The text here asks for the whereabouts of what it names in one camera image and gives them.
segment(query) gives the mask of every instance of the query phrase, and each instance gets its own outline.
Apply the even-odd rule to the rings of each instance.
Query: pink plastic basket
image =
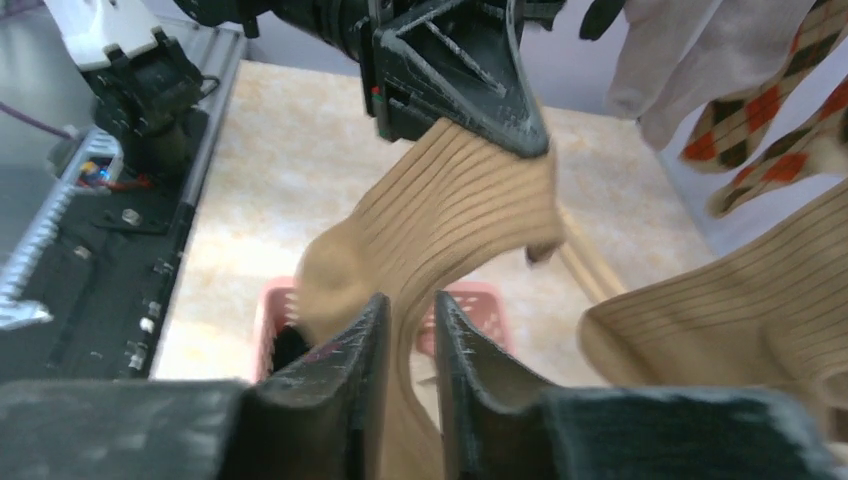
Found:
[[[462,307],[471,322],[501,348],[513,353],[512,337],[507,328],[503,302],[497,289],[481,282],[457,282],[445,289]],[[253,344],[256,356],[251,380],[262,380],[271,369],[274,338],[287,325],[296,324],[297,294],[292,277],[278,277],[268,282],[259,298],[254,325]],[[435,353],[433,307],[422,319],[421,333],[416,342],[419,352],[432,357]]]

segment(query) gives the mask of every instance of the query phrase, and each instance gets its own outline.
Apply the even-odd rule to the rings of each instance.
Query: argyle sock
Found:
[[[784,64],[795,34],[810,9],[846,0],[724,0],[657,100],[639,117],[642,137],[665,148],[680,122],[701,105],[762,85]]]
[[[555,170],[553,149],[519,159],[442,119],[304,253],[298,315],[311,343],[346,328],[373,293],[391,300],[381,478],[443,477],[441,436],[409,372],[421,320],[436,290],[493,257],[563,242]]]
[[[721,1],[627,0],[627,37],[606,97],[610,112],[630,119],[644,113]]]
[[[618,385],[766,386],[830,430],[848,405],[848,181],[751,244],[589,309],[579,339]]]
[[[683,150],[701,172],[739,167],[759,146],[792,91],[848,35],[848,0],[819,1],[801,23],[783,67],[768,82],[707,104]]]
[[[848,175],[848,78],[803,125],[787,133],[707,200],[715,217],[764,193],[822,173]]]

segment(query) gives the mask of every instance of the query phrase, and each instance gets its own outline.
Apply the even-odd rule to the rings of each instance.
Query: black 3d-printed part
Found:
[[[431,0],[378,27],[370,96],[380,135],[417,140],[447,117],[521,157],[545,154],[548,131],[518,50],[520,5]]]
[[[247,38],[259,37],[257,17],[270,10],[268,0],[174,0],[174,3],[195,22],[206,27],[236,23]]]
[[[306,343],[297,327],[287,326],[274,337],[274,353],[271,355],[271,373],[289,366],[298,358],[306,355],[312,348]]]
[[[445,478],[833,479],[806,412],[731,388],[556,387],[436,300]]]
[[[203,75],[175,38],[153,32],[156,46],[135,57],[109,50],[108,67],[82,72],[97,97],[94,123],[115,138],[155,135],[203,99]]]
[[[223,476],[377,480],[389,302],[251,389]]]
[[[595,41],[600,39],[612,26],[624,8],[625,0],[595,0],[586,11],[580,24],[580,39]]]

